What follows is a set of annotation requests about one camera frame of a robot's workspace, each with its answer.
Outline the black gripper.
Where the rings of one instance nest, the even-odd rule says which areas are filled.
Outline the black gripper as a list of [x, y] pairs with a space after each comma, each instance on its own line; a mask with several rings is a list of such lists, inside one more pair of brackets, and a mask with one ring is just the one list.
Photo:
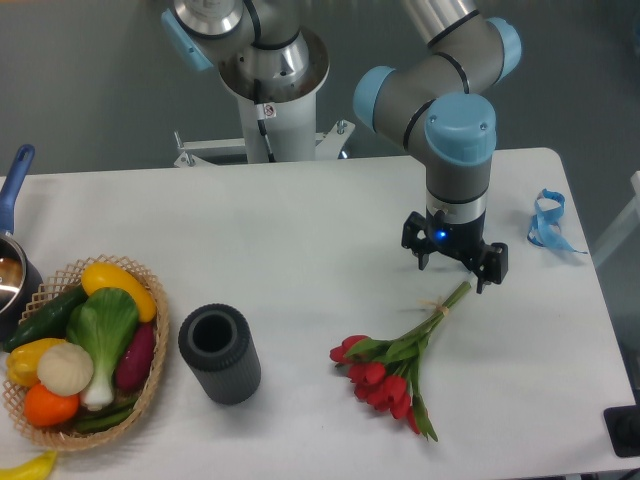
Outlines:
[[500, 285], [509, 269], [508, 245], [501, 242], [486, 244], [483, 240], [485, 213], [475, 220], [453, 224], [445, 221], [441, 211], [426, 218], [412, 212], [402, 227], [401, 246], [410, 250], [424, 270], [433, 252], [463, 262], [477, 278], [476, 293], [482, 294], [487, 285]]

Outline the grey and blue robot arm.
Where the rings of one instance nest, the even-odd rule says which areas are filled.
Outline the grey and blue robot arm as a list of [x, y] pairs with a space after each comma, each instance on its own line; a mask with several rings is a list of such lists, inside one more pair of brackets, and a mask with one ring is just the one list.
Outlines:
[[[433, 253], [500, 284], [508, 249], [483, 238], [496, 114], [484, 91], [511, 73], [521, 40], [471, 1], [404, 5], [428, 49], [412, 68], [369, 70], [353, 95], [357, 118], [421, 162], [426, 210], [412, 213], [401, 244], [426, 265]], [[172, 1], [167, 37], [198, 71], [216, 68], [235, 96], [252, 163], [315, 160], [316, 94], [328, 76], [322, 40], [301, 24], [295, 1]]]

